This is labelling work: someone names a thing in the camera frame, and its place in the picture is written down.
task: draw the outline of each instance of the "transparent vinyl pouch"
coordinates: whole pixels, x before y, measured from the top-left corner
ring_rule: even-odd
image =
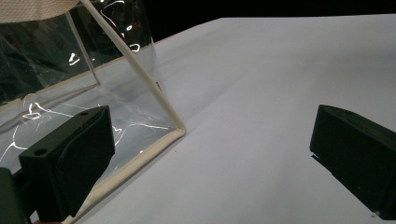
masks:
[[[185,130],[161,90],[142,0],[65,8],[0,24],[0,166],[17,172],[25,149],[82,111],[108,105],[116,153],[82,214]]]

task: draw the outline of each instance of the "black background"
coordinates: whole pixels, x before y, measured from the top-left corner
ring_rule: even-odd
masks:
[[[144,0],[144,4],[154,41],[224,17],[318,17],[396,13],[396,0]]]

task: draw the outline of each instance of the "beige fabric trim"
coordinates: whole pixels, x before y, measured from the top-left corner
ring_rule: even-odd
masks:
[[[72,9],[78,0],[1,0],[0,23],[42,21]]]
[[[116,173],[97,184],[95,187],[93,187],[92,191],[79,209],[76,216],[68,217],[63,222],[63,224],[75,223],[83,215],[90,211],[90,209],[92,209],[96,204],[98,204],[112,191],[123,184],[129,177],[137,173],[141,168],[152,161],[156,156],[158,156],[168,146],[174,143],[178,138],[182,137],[185,133],[186,132],[184,130],[177,129],[165,135],[153,145],[145,149],[141,154],[136,156],[133,160],[122,166]]]

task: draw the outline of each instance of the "white tablecloth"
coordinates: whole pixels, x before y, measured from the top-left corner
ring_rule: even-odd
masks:
[[[309,151],[318,105],[396,131],[396,15],[220,19],[155,46],[188,133],[79,223],[396,223]]]

